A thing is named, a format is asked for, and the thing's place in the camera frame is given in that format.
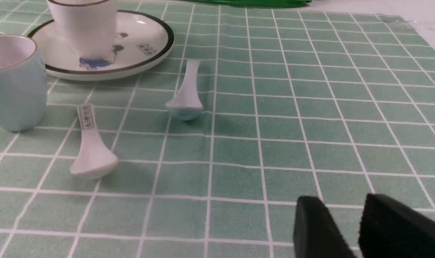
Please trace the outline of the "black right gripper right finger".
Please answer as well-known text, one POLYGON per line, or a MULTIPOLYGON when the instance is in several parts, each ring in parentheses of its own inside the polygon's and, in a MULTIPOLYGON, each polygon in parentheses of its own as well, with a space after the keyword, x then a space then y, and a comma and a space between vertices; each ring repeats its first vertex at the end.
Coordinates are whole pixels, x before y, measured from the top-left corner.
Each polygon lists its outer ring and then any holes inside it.
POLYGON ((388 195, 369 193, 358 245, 365 258, 435 258, 435 221, 388 195))

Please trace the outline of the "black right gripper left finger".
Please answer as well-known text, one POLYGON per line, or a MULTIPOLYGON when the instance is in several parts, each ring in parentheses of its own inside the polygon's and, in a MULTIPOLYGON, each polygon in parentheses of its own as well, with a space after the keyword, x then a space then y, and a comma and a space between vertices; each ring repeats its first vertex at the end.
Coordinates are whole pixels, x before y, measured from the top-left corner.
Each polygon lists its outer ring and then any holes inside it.
POLYGON ((297 199, 293 245, 296 258, 355 258, 329 209, 316 196, 297 199))

